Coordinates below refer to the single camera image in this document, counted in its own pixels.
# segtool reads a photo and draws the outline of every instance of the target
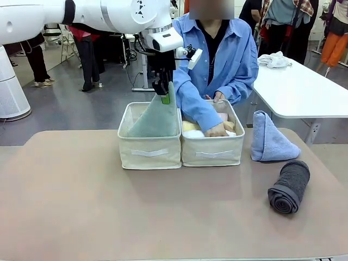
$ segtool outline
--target storage bin handle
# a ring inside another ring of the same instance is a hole
[[[215,159],[220,157],[230,157],[233,156],[233,151],[224,151],[219,153],[204,153],[204,152],[196,152],[196,157]]]
[[[131,150],[132,155],[144,156],[144,157],[157,157],[160,155],[168,154],[168,149],[164,148],[159,151],[137,151]]]

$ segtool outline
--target folded towel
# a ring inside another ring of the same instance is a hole
[[[226,131],[226,133],[230,137],[236,136],[235,132]],[[201,130],[196,130],[196,129],[193,129],[193,130],[190,130],[187,132],[183,132],[183,136],[185,138],[188,138],[188,139],[203,139],[203,138],[205,138],[204,133]]]
[[[292,144],[264,111],[254,113],[251,158],[254,161],[288,160],[297,158],[301,150]]]
[[[274,210],[283,214],[299,210],[310,179],[306,163],[291,160],[282,168],[279,180],[268,190],[268,199]]]

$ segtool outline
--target yellow towel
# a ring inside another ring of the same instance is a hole
[[[234,130],[234,123],[233,122],[225,121],[225,124],[227,124],[228,126],[231,127],[231,129]],[[194,130],[200,131],[201,128],[196,123],[192,123],[192,122],[189,122],[189,121],[183,121],[183,132],[194,131]]]
[[[201,128],[196,123],[192,123],[189,121],[183,121],[183,132],[194,131],[194,130],[200,131]]]

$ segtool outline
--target hand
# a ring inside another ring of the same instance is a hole
[[[212,100],[212,98],[209,95],[205,95],[204,97],[206,98],[206,100]],[[214,102],[218,102],[219,100],[224,100],[224,99],[225,99],[225,96],[223,95],[221,91],[217,91],[215,93]]]
[[[224,99],[225,99],[225,96],[223,95],[221,91],[217,91],[215,93],[214,102],[218,102],[219,100],[224,100]]]
[[[227,137],[228,134],[225,131],[223,123],[216,125],[215,127],[207,130],[204,134],[206,137]]]

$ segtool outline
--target orange pants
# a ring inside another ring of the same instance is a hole
[[[321,61],[329,67],[335,67],[348,44],[348,34],[342,36],[329,33],[321,53]]]

